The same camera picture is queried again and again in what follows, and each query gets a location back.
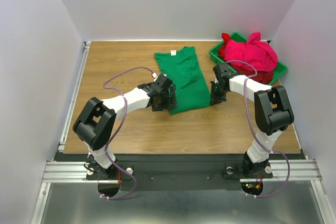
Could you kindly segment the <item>green t shirt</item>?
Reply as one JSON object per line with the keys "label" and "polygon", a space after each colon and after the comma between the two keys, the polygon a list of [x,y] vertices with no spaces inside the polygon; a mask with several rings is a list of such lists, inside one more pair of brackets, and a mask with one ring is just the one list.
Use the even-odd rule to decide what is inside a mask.
{"label": "green t shirt", "polygon": [[170,110],[171,114],[210,106],[210,92],[194,47],[183,47],[175,54],[156,52],[154,57],[161,73],[176,86],[177,107]]}

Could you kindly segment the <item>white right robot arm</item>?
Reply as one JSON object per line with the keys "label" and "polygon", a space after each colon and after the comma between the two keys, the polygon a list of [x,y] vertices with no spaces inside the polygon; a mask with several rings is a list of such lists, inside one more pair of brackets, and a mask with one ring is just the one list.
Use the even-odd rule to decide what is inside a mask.
{"label": "white right robot arm", "polygon": [[261,84],[244,74],[232,72],[226,63],[216,65],[213,72],[215,80],[211,82],[210,105],[225,102],[228,92],[244,97],[254,140],[244,154],[241,170],[244,175],[253,177],[267,167],[276,140],[294,122],[287,91],[283,86]]}

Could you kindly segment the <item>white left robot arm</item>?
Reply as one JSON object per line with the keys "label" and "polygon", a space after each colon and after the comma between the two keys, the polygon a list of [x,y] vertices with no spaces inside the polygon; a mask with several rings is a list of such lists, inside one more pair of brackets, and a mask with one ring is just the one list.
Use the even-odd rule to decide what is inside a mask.
{"label": "white left robot arm", "polygon": [[114,123],[121,118],[121,125],[127,114],[148,107],[152,111],[170,110],[177,107],[176,85],[167,76],[160,74],[151,83],[144,83],[133,90],[110,99],[90,98],[83,107],[72,130],[84,142],[94,158],[99,173],[106,179],[117,175],[117,159],[109,144],[120,131],[112,133]]}

